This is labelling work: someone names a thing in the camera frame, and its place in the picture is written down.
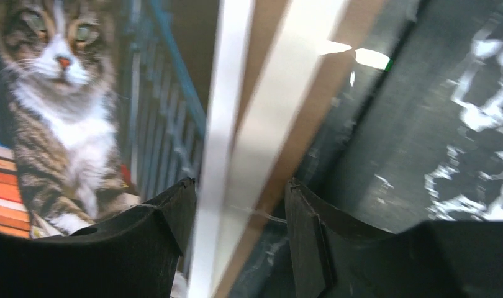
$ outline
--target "cat's eye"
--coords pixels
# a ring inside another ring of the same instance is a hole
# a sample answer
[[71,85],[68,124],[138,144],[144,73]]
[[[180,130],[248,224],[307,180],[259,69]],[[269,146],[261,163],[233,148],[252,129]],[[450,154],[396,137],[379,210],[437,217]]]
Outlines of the cat's eye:
[[76,29],[76,41],[86,42],[91,37],[91,28],[88,25],[81,25]]
[[34,12],[28,12],[25,14],[25,19],[29,23],[30,27],[34,30],[44,32],[47,30],[47,26],[45,25],[45,21],[43,18],[34,13]]

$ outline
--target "blue line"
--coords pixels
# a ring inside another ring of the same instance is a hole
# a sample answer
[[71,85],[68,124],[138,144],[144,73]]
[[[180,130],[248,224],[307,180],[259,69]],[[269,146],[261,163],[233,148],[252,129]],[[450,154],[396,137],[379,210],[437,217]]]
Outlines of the blue line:
[[159,25],[157,27],[159,28],[161,36],[167,43],[168,49],[171,53],[173,66],[178,75],[182,91],[186,97],[188,110],[193,116],[193,121],[195,121],[200,137],[203,139],[204,131],[206,129],[206,113],[202,108],[201,101],[199,99],[197,91],[195,90],[195,87],[193,86],[193,82],[191,81],[191,77],[189,76],[188,69],[184,64],[182,56],[180,55],[180,51],[178,50],[178,46],[174,41],[173,33],[171,32],[169,25],[169,17],[160,8],[158,0],[148,0],[148,2],[150,6],[149,10],[154,13],[156,21]]

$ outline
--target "poster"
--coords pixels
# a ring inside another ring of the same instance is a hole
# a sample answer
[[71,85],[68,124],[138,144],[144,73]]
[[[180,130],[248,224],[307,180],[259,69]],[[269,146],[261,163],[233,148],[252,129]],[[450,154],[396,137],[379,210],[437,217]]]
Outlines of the poster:
[[1,233],[71,235],[199,182],[217,10],[0,0]]

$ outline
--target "cat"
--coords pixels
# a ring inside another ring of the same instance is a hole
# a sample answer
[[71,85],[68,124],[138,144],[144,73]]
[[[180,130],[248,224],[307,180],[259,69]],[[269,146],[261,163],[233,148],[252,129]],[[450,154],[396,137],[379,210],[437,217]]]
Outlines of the cat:
[[0,0],[20,193],[62,235],[139,203],[120,171],[113,2]]

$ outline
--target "striped fur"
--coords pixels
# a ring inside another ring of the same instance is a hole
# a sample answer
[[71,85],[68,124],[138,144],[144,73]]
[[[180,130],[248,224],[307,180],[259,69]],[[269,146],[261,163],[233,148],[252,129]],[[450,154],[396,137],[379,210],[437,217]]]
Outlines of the striped fur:
[[[107,5],[0,0],[20,192],[30,213],[64,235],[138,203],[123,195]],[[86,40],[79,26],[90,30]]]

